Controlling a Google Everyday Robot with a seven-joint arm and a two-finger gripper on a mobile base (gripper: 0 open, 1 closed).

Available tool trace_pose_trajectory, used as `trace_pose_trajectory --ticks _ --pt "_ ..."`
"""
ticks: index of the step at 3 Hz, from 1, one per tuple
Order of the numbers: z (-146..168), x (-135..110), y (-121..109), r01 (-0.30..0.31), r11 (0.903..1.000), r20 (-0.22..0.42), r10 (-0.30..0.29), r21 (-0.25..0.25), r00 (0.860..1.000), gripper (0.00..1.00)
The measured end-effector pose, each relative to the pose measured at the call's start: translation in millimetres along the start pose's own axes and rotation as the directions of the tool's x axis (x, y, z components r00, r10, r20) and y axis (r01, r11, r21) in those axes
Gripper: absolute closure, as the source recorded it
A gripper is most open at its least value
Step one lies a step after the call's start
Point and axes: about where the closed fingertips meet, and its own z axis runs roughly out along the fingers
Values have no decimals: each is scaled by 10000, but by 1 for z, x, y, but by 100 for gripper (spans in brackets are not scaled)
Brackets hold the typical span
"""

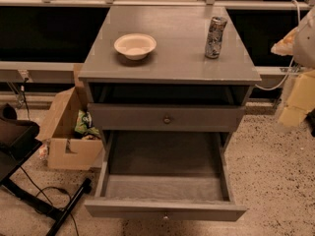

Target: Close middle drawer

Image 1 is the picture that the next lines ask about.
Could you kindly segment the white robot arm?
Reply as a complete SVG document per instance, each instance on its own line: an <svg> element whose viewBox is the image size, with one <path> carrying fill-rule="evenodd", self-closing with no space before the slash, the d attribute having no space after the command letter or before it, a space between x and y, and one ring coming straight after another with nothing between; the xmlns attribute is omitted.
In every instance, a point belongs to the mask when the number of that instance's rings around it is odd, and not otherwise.
<svg viewBox="0 0 315 236"><path fill-rule="evenodd" d="M291 55L298 65L307 69L294 80L278 119L285 127L297 127L315 109L315 8L271 52Z"/></svg>

